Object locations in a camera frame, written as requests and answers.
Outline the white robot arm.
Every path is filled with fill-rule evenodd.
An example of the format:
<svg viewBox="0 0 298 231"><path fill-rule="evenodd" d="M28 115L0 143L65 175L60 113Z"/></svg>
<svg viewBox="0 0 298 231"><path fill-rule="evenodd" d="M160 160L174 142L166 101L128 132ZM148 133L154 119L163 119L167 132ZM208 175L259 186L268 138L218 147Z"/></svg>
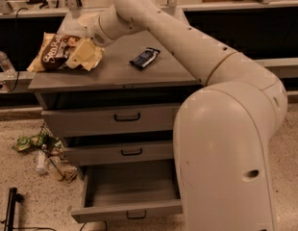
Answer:
<svg viewBox="0 0 298 231"><path fill-rule="evenodd" d="M268 145L286 116L283 83L155 0L113 0L78 19L79 33L99 46L140 30L202 86L181 105L173 129L186 231L276 231Z"/></svg>

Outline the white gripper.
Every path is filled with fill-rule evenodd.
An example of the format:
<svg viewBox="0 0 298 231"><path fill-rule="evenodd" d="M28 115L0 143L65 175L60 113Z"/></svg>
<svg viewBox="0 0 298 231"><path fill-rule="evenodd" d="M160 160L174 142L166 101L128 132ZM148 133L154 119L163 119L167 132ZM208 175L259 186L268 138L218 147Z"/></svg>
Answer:
<svg viewBox="0 0 298 231"><path fill-rule="evenodd" d="M78 23L86 29L89 38L81 38L76 43L74 51L65 62L68 67L81 66L84 69L93 69L100 63L104 55L102 47L113 43L113 40L103 31L100 19L99 13L86 13L78 18Z"/></svg>

